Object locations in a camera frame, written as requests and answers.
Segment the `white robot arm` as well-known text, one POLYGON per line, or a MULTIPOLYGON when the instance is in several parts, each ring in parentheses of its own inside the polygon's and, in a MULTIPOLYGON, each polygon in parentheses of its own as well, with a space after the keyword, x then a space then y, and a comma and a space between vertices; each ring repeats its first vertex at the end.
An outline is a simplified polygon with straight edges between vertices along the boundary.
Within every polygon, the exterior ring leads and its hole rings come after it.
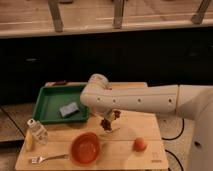
POLYGON ((111 89, 108 79, 93 74, 81 102, 104 118, 113 109, 176 115, 195 121, 186 171, 213 171, 213 86, 167 85, 111 89))

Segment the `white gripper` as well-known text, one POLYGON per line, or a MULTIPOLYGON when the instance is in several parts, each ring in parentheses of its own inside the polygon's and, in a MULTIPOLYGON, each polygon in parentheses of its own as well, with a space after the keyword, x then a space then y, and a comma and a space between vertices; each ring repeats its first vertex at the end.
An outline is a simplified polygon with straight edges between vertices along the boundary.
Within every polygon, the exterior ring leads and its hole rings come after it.
MULTIPOLYGON (((116 119, 115 113, 112 109, 102 110, 102 111, 99 112, 99 115, 102 117, 102 120, 104 122, 112 123, 116 119)), ((118 130, 120 130, 120 127, 114 128, 114 129, 111 129, 111 130, 104 130, 104 133, 111 134, 111 133, 114 133, 118 130)))

